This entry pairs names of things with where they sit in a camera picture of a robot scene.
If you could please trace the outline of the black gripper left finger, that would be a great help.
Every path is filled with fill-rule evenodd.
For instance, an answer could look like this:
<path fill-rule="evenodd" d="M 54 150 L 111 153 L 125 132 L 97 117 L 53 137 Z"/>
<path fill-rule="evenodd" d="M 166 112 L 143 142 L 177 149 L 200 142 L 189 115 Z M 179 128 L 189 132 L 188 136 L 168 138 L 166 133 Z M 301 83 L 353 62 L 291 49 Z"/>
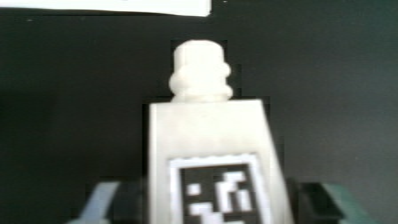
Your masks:
<path fill-rule="evenodd" d="M 65 224 L 147 224 L 141 182 L 99 182 L 79 215 Z"/>

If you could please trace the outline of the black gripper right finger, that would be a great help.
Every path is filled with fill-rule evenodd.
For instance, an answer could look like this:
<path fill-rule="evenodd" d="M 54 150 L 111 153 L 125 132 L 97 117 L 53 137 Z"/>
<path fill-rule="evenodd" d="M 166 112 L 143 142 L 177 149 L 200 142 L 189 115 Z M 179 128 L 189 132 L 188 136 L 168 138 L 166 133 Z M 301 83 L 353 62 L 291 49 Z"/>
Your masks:
<path fill-rule="evenodd" d="M 287 179 L 285 186 L 294 224 L 380 224 L 340 185 Z"/>

